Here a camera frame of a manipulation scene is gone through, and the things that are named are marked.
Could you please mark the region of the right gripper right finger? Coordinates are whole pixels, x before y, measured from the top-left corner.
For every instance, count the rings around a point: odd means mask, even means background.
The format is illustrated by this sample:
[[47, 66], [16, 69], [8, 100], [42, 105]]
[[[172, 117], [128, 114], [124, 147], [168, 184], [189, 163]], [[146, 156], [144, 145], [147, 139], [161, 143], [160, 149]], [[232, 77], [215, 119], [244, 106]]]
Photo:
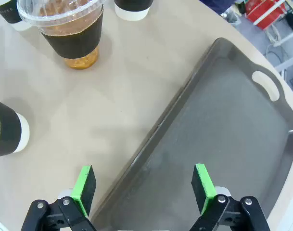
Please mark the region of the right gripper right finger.
[[191, 185], [200, 212], [192, 231], [216, 231], [220, 226], [232, 231], [269, 230], [259, 201], [253, 196], [237, 201], [224, 187], [218, 193], [204, 164], [194, 166]]

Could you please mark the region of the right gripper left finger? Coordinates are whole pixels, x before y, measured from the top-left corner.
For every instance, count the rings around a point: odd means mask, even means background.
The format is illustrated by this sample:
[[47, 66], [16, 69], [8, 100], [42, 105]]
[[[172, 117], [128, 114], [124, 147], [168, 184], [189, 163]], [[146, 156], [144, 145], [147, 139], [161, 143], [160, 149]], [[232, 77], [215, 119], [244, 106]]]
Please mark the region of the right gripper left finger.
[[52, 204], [45, 200], [35, 200], [31, 203], [21, 230], [96, 230], [88, 218], [95, 190], [96, 178], [93, 168], [83, 166], [73, 190], [67, 191]]

